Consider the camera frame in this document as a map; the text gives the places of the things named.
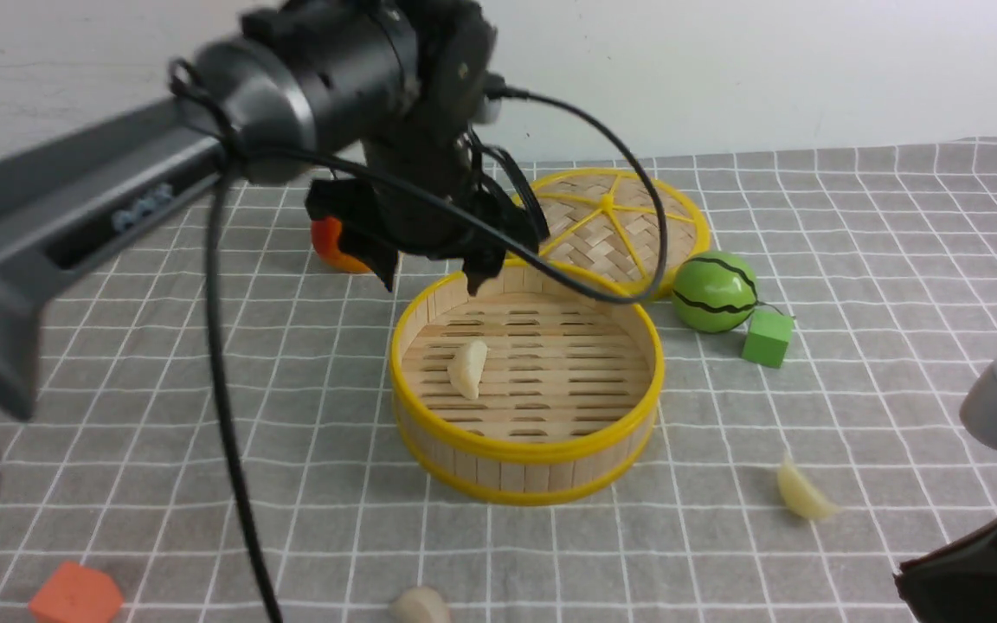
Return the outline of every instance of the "green block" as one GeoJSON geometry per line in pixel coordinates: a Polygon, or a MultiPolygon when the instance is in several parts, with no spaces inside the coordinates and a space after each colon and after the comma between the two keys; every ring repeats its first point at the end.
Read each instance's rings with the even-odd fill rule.
{"type": "Polygon", "coordinates": [[[767,309],[756,309],[744,339],[741,358],[761,366],[779,368],[794,334],[794,318],[767,309]]]}

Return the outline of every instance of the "orange cube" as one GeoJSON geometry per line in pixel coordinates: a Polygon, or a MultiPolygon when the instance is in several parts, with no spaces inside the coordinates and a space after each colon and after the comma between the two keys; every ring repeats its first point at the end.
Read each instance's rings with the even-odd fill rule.
{"type": "Polygon", "coordinates": [[[125,600],[106,573],[68,561],[29,602],[38,623],[110,623],[125,600]]]}

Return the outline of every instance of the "gray grid tablecloth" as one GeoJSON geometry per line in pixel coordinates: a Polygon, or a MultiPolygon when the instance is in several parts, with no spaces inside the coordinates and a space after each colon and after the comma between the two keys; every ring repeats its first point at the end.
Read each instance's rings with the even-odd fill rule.
{"type": "MultiPolygon", "coordinates": [[[[574,165],[537,163],[534,174],[574,165]]],[[[997,453],[957,425],[997,355],[997,139],[648,161],[761,295],[788,361],[741,360],[649,311],[662,421],[620,482],[556,508],[475,504],[427,477],[389,411],[393,295],[312,257],[305,188],[240,188],[222,247],[230,377],[289,620],[386,620],[426,583],[464,622],[890,623],[891,571],[997,513],[997,453]],[[795,521],[790,450],[846,507],[795,521]]],[[[40,413],[0,415],[0,622],[66,560],[111,573],[134,623],[261,620],[209,405],[204,209],[48,308],[40,413]]]]}

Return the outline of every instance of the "watermelon ball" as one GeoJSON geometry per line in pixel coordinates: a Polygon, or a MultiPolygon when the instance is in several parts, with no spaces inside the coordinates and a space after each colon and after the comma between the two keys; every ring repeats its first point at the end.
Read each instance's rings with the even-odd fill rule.
{"type": "Polygon", "coordinates": [[[676,272],[672,304],[695,331],[733,330],[756,308],[756,273],[732,253],[696,254],[676,272]]]}

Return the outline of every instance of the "orange toy fruit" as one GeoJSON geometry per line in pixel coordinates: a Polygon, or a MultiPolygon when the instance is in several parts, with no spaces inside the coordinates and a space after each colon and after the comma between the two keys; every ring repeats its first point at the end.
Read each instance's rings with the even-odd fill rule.
{"type": "Polygon", "coordinates": [[[310,223],[310,241],[313,243],[313,251],[325,264],[329,264],[343,273],[370,273],[371,269],[363,261],[357,260],[351,255],[345,255],[341,253],[340,248],[337,248],[337,240],[340,240],[343,229],[341,221],[332,216],[310,223]]]}
{"type": "Polygon", "coordinates": [[[68,561],[36,593],[29,611],[38,623],[110,623],[124,602],[110,575],[68,561]]]}

